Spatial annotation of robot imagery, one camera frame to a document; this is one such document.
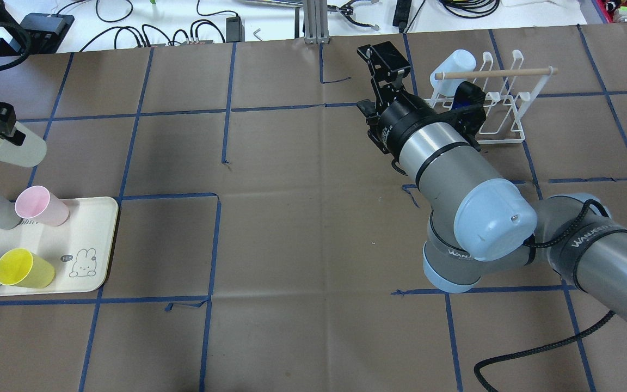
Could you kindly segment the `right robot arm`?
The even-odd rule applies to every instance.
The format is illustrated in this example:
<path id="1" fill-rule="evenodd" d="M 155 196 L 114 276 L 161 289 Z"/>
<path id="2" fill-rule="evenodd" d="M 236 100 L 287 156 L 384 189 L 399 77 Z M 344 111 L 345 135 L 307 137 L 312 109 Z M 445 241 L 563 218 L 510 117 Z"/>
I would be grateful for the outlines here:
<path id="1" fill-rule="evenodd" d="M 627 321 L 627 228 L 598 198 L 556 194 L 528 203 L 480 154 L 480 87 L 460 77 L 451 109 L 438 113 L 404 87 L 411 66 L 392 42 L 356 52 L 376 96 L 357 104 L 368 137 L 431 205 L 423 270 L 435 287 L 468 292 L 484 275 L 543 260 Z"/>

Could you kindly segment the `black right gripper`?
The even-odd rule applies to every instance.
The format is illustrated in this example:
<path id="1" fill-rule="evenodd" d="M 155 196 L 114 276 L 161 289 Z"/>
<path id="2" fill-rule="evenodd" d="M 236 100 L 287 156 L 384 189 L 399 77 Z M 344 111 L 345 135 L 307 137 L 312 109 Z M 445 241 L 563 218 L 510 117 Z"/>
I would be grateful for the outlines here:
<path id="1" fill-rule="evenodd" d="M 366 117 L 369 138 L 383 154 L 398 158 L 403 145 L 421 127 L 446 123 L 477 151 L 476 135 L 486 120 L 485 92 L 477 85 L 462 82 L 454 95 L 451 110 L 438 113 L 425 100 L 410 94 L 403 79 L 411 71 L 410 62 L 392 42 L 356 48 L 367 64 L 373 91 L 380 101 L 364 99 L 356 107 Z"/>

